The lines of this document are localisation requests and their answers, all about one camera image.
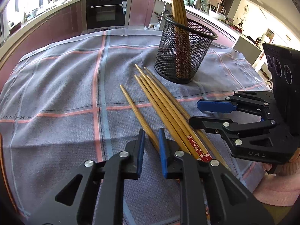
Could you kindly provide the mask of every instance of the triangular cutout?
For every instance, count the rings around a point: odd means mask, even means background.
[[[74,202],[77,190],[82,180],[82,175],[76,175],[70,183],[68,183],[58,194],[55,196],[55,201],[71,206]]]
[[[223,181],[229,203],[232,206],[246,202],[246,194],[244,194],[243,191],[227,175],[222,174],[221,179]]]

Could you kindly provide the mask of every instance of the blue gripper pad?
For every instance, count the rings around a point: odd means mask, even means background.
[[[160,152],[160,162],[161,162],[161,169],[163,172],[163,176],[165,179],[167,178],[167,172],[168,172],[168,167],[167,167],[167,155],[166,155],[166,136],[164,129],[161,128],[159,130],[159,152]]]
[[[199,100],[197,108],[202,112],[215,112],[215,113],[231,113],[236,110],[230,101],[220,100]]]
[[[145,132],[143,130],[142,137],[139,143],[139,153],[137,156],[137,176],[140,178],[142,173],[142,166],[143,166],[143,158],[144,158],[144,147],[145,147]]]

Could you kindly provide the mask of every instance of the white countertop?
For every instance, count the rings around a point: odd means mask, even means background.
[[[47,17],[56,13],[60,9],[79,1],[81,0],[73,0],[67,3],[56,5],[26,22],[26,24],[22,25],[22,27],[19,30],[17,30],[14,34],[6,38],[4,44],[0,47],[0,60],[3,58],[5,53],[14,45],[14,43],[16,43],[29,29],[37,25],[39,22],[47,19]]]
[[[172,1],[171,0],[158,0],[158,1],[162,1],[162,2],[166,2],[171,4]],[[240,37],[240,36],[244,36],[243,34],[239,33],[238,31],[234,30],[233,28],[231,28],[230,26],[226,25],[225,23],[221,22],[218,19],[215,19],[214,17],[210,16],[209,14],[202,12],[198,9],[192,8],[190,6],[185,6],[185,10],[189,11],[190,13],[193,13],[199,17],[202,17],[208,21],[210,21],[211,23],[213,23],[214,25],[216,25],[217,27],[219,27],[220,29],[222,29],[223,31],[227,32],[228,34],[230,34],[233,38],[235,38],[236,40]]]

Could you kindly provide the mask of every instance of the oven door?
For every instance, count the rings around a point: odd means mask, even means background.
[[[127,0],[86,0],[87,29],[125,26]]]

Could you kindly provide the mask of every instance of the oven window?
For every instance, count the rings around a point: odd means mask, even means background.
[[[96,21],[107,21],[116,19],[116,7],[99,7],[97,8]]]

